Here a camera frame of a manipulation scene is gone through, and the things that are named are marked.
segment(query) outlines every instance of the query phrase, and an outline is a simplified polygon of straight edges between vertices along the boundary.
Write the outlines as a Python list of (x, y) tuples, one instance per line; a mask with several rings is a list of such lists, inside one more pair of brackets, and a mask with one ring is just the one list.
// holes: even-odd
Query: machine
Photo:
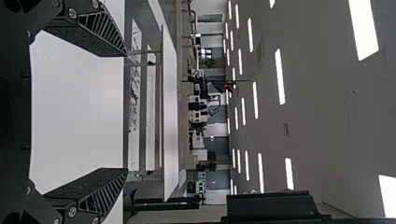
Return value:
[(196, 130), (190, 131), (190, 149), (204, 149), (204, 134)]
[(102, 223), (122, 190), (126, 169), (99, 169), (45, 195), (29, 180), (29, 45), (45, 30), (99, 57), (127, 57), (119, 28), (98, 0), (3, 0), (0, 15), (0, 223)]

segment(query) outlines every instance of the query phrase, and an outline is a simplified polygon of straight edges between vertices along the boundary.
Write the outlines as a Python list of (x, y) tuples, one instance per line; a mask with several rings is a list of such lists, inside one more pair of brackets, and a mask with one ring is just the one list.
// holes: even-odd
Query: bolt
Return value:
[(99, 218), (95, 217), (92, 221), (92, 224), (98, 224), (99, 223)]
[(72, 7), (69, 8), (69, 16), (71, 19), (77, 18), (77, 12)]
[(67, 215), (72, 218), (75, 217), (77, 213), (77, 208), (76, 207), (71, 207)]
[(94, 8), (99, 8), (99, 1), (98, 0), (92, 0), (92, 5)]
[(32, 192), (32, 188), (30, 186), (27, 187), (26, 195), (29, 195)]
[(61, 220), (59, 218), (55, 218), (52, 222), (52, 224), (60, 224)]
[(61, 5), (61, 3), (59, 2), (59, 0), (52, 0), (52, 4), (53, 4), (55, 7), (59, 7), (59, 6)]

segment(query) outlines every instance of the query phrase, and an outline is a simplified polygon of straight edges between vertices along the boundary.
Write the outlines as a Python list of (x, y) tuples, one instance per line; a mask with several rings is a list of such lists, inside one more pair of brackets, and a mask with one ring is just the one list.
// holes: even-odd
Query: black equipment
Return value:
[[(102, 222), (112, 199), (120, 193), (124, 180), (119, 177), (126, 176), (126, 170), (96, 171), (101, 175), (94, 172), (77, 180), (90, 183), (80, 185), (82, 191), (62, 189), (44, 196), (28, 179), (32, 130), (29, 45), (46, 30), (98, 56), (124, 57), (126, 50), (117, 25), (98, 0), (1, 0), (0, 24), (0, 223)], [(88, 197), (87, 209), (79, 204), (85, 200), (82, 196)], [(77, 207), (69, 211), (73, 218), (67, 218), (64, 209), (71, 204)]]
[(221, 223), (374, 223), (395, 224), (391, 218), (342, 218), (318, 212), (309, 191), (227, 195), (227, 217)]

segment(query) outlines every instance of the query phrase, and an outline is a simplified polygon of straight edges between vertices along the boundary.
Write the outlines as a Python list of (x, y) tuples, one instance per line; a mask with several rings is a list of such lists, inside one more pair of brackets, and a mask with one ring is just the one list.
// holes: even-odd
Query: rectangular skylight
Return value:
[(227, 129), (228, 129), (228, 134), (231, 133), (231, 127), (230, 127), (230, 119), (227, 118)]
[(379, 176), (382, 203), (384, 204), (385, 216), (396, 218), (396, 178), (386, 175)]
[(274, 7), (275, 2), (276, 2), (276, 0), (270, 0), (270, 8)]
[(233, 148), (233, 168), (236, 168), (236, 162), (235, 162), (235, 148)]
[(227, 49), (227, 65), (230, 66), (230, 50)]
[(250, 180), (250, 173), (248, 170), (248, 151), (245, 151), (245, 165), (246, 165), (246, 173), (247, 173), (247, 181)]
[(231, 8), (231, 1), (228, 1), (228, 15), (230, 20), (233, 19), (233, 9)]
[(259, 105), (258, 105), (258, 99), (257, 99), (257, 84), (256, 84), (256, 82), (253, 82), (252, 89), (253, 89), (254, 118), (258, 119), (259, 118)]
[(225, 38), (228, 39), (228, 22), (225, 22)]
[(233, 195), (233, 180), (230, 179), (231, 195)]
[(244, 73), (244, 70), (242, 69), (242, 50), (238, 50), (238, 61), (239, 61), (239, 75), (242, 75)]
[(262, 154), (259, 153), (258, 156), (258, 160), (259, 160), (259, 179), (260, 179), (260, 193), (264, 193), (264, 170), (262, 167)]
[(233, 81), (236, 81), (236, 75), (235, 75), (235, 68), (233, 67)]
[(246, 116), (246, 109), (245, 109), (245, 98), (241, 98), (241, 105), (242, 105), (242, 124), (244, 126), (247, 125), (247, 116)]
[(227, 46), (226, 46), (224, 38), (223, 38), (223, 49), (224, 49), (224, 53), (226, 53), (227, 52)]
[(254, 45), (253, 45), (253, 30), (251, 28), (251, 18), (249, 18), (247, 20), (247, 32), (248, 32), (248, 46), (249, 46), (250, 52), (253, 52)]
[(239, 6), (235, 4), (235, 21), (236, 21), (236, 29), (239, 29)]
[(291, 166), (291, 159), (285, 159), (286, 164), (286, 179), (288, 183), (288, 189), (294, 189), (294, 181), (293, 181), (293, 168)]
[(228, 105), (230, 103), (230, 96), (228, 90), (225, 90), (225, 103)]
[(238, 125), (238, 109), (235, 108), (235, 129), (238, 130), (239, 129), (239, 125)]
[(370, 0), (349, 0), (353, 33), (359, 61), (379, 51)]
[(237, 150), (237, 159), (238, 159), (238, 173), (241, 174), (241, 151)]
[(280, 54), (280, 49), (275, 53), (276, 60), (276, 78), (277, 78), (277, 90), (279, 94), (279, 103), (281, 105), (286, 103), (285, 95), (285, 84), (283, 82), (283, 68), (282, 68), (282, 57)]
[(231, 50), (233, 50), (233, 31), (230, 31)]

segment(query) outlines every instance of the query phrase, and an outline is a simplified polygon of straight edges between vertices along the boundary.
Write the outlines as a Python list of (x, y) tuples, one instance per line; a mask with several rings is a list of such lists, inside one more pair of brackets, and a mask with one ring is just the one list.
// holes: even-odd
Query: black metal frame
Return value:
[[(73, 6), (76, 15), (66, 14)], [(54, 20), (75, 17), (73, 22), (63, 21), (65, 28), (84, 28), (78, 24), (78, 16), (90, 16), (89, 13), (100, 12), (109, 16), (104, 6), (95, 0), (1, 0), (1, 68), (0, 73), (0, 223), (71, 223), (64, 214), (56, 209), (35, 190), (29, 180), (32, 130), (32, 79), (29, 45), (35, 36)], [(97, 44), (107, 49), (108, 55), (101, 51), (84, 48), (84, 42), (73, 43), (99, 56), (123, 57), (126, 53), (117, 25), (112, 26), (111, 39), (86, 29), (84, 38), (99, 39)], [(126, 170), (118, 175), (125, 176)], [(92, 223), (97, 213), (74, 218), (73, 223)]]

